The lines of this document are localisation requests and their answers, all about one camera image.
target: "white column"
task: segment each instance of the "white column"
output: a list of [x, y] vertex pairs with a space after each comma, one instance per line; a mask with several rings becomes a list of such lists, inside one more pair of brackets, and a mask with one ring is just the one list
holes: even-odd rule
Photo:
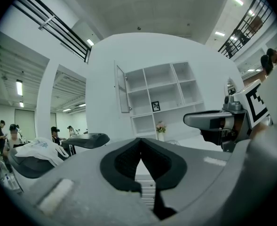
[[41, 80], [37, 99], [36, 137], [44, 137], [50, 140], [50, 104], [58, 66], [59, 64], [55, 60], [51, 59], [49, 61]]

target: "flower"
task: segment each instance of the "flower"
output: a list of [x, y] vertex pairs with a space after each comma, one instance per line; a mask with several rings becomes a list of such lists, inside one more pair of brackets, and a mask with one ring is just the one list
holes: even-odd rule
[[156, 131], [159, 133], [165, 133], [166, 125], [162, 121], [159, 121], [158, 124], [156, 125]]

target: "cap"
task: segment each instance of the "cap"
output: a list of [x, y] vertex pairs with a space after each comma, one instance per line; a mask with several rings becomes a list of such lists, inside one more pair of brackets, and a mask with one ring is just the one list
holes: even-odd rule
[[51, 131], [52, 131], [52, 132], [59, 132], [60, 130], [59, 130], [57, 127], [53, 126], [53, 127], [51, 128]]

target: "vase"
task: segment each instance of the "vase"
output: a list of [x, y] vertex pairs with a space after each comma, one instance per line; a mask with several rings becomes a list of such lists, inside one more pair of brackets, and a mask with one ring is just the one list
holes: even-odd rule
[[165, 136], [163, 132], [157, 132], [158, 140], [165, 141]]

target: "white cloth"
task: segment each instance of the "white cloth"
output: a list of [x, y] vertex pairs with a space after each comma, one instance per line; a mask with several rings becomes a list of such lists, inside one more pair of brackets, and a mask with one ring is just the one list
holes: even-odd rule
[[33, 156], [38, 159], [48, 160], [55, 167], [63, 162], [63, 160], [58, 157], [58, 153], [63, 157], [69, 157], [63, 147], [46, 138], [38, 137], [32, 142], [22, 146], [15, 156]]

